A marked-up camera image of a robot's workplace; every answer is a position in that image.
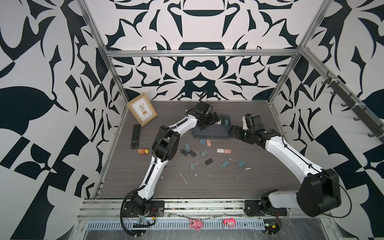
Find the dark grey storage tray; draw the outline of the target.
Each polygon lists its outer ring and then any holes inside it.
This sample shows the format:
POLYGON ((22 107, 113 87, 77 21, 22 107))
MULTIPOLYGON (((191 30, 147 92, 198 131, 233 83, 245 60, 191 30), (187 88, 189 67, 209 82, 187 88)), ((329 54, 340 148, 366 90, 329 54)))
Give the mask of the dark grey storage tray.
POLYGON ((213 124, 204 130, 200 130, 198 127, 193 128, 193 137, 195 139, 229 139, 229 131, 231 129, 231 118, 228 115, 218 115, 220 121, 218 124, 213 124), (221 119, 228 120, 229 126, 221 125, 221 119))

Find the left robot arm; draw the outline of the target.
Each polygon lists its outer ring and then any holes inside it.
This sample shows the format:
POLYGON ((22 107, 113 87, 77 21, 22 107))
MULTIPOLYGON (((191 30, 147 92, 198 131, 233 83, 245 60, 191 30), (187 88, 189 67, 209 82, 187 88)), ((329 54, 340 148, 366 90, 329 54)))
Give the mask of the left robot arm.
POLYGON ((163 125, 155 137, 152 146, 150 166, 140 184, 140 187, 128 194, 133 207, 142 215, 149 211, 155 187, 167 163, 176 155, 181 136, 189 130, 198 127, 204 130, 219 121, 213 107, 199 101, 195 106, 185 111, 185 116, 173 125, 163 125))

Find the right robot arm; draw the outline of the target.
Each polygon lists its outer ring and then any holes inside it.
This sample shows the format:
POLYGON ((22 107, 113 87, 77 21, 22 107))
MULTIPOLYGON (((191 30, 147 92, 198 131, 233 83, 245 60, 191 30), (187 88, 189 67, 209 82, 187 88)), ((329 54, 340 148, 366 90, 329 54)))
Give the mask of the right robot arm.
POLYGON ((257 145, 280 160, 298 179, 298 191, 273 190, 262 194, 257 207, 246 204, 249 216, 269 214, 275 210, 297 209, 309 217, 317 217, 342 204, 338 174, 314 164, 274 129, 266 129, 260 116, 246 114, 242 126, 231 126, 230 138, 257 145))

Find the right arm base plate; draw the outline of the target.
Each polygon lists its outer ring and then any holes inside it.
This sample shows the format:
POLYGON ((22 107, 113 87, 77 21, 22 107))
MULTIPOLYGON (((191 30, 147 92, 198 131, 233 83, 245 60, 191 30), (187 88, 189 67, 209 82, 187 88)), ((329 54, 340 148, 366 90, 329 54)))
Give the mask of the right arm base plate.
POLYGON ((287 216, 288 211, 285 208, 274 208, 267 200, 245 200, 244 212, 249 217, 255 216, 287 216))

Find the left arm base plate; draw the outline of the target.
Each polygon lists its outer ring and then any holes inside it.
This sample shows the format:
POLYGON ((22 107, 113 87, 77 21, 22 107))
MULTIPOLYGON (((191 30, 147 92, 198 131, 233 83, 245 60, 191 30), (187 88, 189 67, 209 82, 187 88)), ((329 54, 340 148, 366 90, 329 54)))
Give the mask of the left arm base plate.
POLYGON ((123 206, 123 218, 162 217, 164 215, 164 201, 149 201, 142 208, 138 203, 127 201, 123 206))

